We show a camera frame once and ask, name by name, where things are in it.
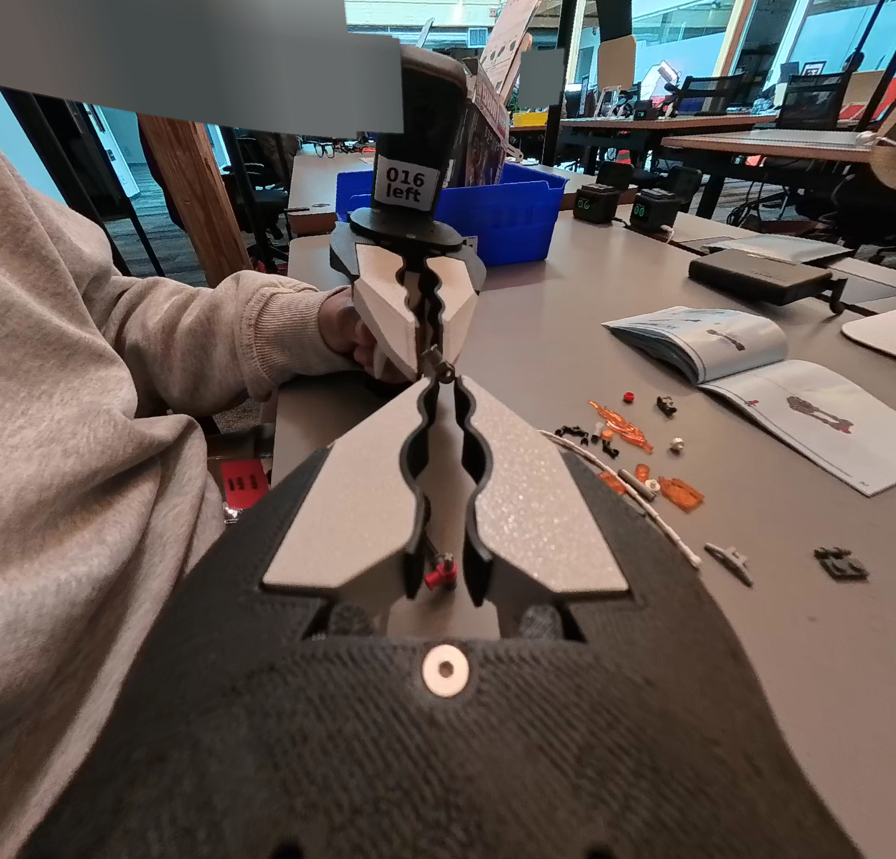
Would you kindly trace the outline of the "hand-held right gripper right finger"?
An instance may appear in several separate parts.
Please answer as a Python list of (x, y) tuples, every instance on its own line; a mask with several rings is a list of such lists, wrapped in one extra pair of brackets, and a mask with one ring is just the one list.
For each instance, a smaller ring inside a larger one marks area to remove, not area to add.
[(454, 382), (462, 466), (473, 481), (464, 513), (463, 576), (490, 604), (503, 638), (531, 607), (631, 596), (563, 452), (470, 377)]

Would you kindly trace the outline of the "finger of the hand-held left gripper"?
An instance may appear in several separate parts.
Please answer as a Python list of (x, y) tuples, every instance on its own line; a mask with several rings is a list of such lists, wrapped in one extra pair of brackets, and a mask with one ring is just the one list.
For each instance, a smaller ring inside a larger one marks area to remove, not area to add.
[(439, 255), (423, 261), (423, 349), (436, 348), (452, 367), (462, 352), (478, 293), (462, 258)]
[(420, 378), (420, 279), (426, 257), (403, 256), (377, 244), (356, 243), (354, 305), (375, 338), (373, 373), (383, 379), (393, 368), (405, 380)]

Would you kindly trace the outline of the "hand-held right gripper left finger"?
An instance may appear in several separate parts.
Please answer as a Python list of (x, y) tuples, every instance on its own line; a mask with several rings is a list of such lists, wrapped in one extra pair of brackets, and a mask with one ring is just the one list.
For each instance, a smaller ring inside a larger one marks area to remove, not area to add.
[(440, 387), (387, 398), (362, 374), (302, 377), (280, 392), (275, 482), (298, 506), (261, 585), (277, 597), (361, 607), (382, 632), (433, 637), (438, 599), (420, 596), (434, 558), (420, 474)]

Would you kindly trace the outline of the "dark lego set box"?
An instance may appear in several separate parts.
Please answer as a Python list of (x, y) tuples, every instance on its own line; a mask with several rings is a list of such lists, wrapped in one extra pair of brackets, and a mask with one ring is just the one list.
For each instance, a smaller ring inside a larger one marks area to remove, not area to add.
[(468, 100), (442, 187), (489, 186), (501, 177), (510, 130), (510, 115), (499, 93), (475, 60), (468, 77)]

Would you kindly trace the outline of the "orange printed lego tile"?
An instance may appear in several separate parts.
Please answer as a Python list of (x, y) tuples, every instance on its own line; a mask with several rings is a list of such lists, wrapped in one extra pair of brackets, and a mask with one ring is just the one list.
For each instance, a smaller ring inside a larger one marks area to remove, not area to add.
[(685, 513), (696, 510), (705, 501), (702, 492), (680, 478), (660, 476), (658, 484), (660, 493)]

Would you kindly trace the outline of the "dark grey lego plate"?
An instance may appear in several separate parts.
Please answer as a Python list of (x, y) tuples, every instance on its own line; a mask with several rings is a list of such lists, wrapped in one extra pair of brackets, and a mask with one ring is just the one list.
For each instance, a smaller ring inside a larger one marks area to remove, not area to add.
[(867, 581), (870, 577), (868, 568), (850, 549), (817, 547), (812, 553), (823, 571), (835, 581)]

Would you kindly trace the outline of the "person's left hand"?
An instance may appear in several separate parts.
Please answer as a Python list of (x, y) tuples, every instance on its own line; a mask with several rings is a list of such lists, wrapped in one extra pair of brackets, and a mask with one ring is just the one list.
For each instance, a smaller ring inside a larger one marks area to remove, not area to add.
[(383, 383), (407, 383), (407, 377), (387, 358), (373, 331), (362, 320), (349, 286), (330, 293), (318, 313), (318, 327), (328, 349), (352, 360)]

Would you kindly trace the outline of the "cardboard sheet with holes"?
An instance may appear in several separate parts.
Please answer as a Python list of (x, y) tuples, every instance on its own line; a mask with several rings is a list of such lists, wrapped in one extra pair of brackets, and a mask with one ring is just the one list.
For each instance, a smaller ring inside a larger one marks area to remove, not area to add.
[(541, 0), (506, 0), (478, 62), (502, 102), (511, 95), (519, 69), (524, 37)]

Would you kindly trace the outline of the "black battery box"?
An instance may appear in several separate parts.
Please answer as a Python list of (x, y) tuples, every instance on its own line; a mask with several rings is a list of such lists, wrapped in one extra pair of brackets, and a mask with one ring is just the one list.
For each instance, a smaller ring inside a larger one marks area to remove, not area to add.
[(636, 194), (633, 187), (619, 187), (601, 182), (584, 184), (576, 191), (573, 216), (595, 225), (609, 224), (617, 217), (620, 204), (632, 203)]
[(665, 234), (674, 229), (680, 212), (688, 212), (692, 198), (661, 188), (641, 189), (633, 197), (628, 225), (644, 235)]

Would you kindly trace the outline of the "wooden office desk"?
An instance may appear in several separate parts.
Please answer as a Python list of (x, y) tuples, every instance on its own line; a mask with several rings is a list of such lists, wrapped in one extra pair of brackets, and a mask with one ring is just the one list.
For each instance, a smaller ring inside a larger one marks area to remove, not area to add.
[(679, 114), (657, 119), (633, 119), (631, 117), (592, 117), (562, 119), (559, 130), (582, 133), (658, 132), (669, 134), (734, 133), (755, 126), (774, 124), (777, 111), (763, 114)]
[(865, 140), (860, 133), (787, 129), (753, 129), (733, 133), (673, 135), (661, 146), (729, 153), (735, 156), (765, 156), (868, 163), (874, 150), (894, 150), (894, 141)]

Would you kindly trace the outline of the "open instruction booklet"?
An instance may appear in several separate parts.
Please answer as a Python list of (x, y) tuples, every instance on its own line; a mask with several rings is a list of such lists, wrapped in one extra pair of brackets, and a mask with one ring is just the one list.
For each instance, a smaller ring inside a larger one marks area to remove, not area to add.
[(859, 494), (895, 485), (895, 412), (857, 384), (789, 359), (773, 321), (730, 309), (673, 306), (603, 324), (682, 372)]

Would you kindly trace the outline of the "person's grey sweatshirt torso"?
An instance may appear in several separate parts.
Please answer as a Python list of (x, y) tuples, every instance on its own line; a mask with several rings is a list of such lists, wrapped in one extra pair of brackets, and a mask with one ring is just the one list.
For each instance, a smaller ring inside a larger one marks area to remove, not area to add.
[(223, 527), (195, 417), (137, 415), (84, 304), (111, 271), (98, 227), (2, 157), (2, 857), (84, 762)]

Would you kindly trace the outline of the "silver flat pouch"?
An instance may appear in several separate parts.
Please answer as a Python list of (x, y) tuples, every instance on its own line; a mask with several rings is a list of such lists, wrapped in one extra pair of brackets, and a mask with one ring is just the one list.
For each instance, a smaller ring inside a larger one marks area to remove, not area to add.
[(755, 234), (750, 237), (719, 239), (705, 242), (700, 246), (700, 251), (705, 254), (727, 250), (742, 251), (765, 259), (818, 268), (830, 266), (837, 260), (852, 256), (850, 249), (839, 244), (775, 234)]

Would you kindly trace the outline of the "light grey lego bracket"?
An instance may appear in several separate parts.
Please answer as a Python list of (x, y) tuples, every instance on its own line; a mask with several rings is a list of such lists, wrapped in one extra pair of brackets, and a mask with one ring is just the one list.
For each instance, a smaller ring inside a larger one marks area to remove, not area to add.
[(747, 569), (747, 559), (735, 548), (722, 548), (712, 543), (706, 543), (704, 550), (745, 586), (754, 586), (752, 576)]

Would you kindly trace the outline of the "wooden post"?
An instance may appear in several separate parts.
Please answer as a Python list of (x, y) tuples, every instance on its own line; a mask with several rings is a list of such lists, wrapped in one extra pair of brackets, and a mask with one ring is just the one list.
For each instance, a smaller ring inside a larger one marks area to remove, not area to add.
[(209, 286), (251, 268), (203, 124), (137, 114), (138, 125)]

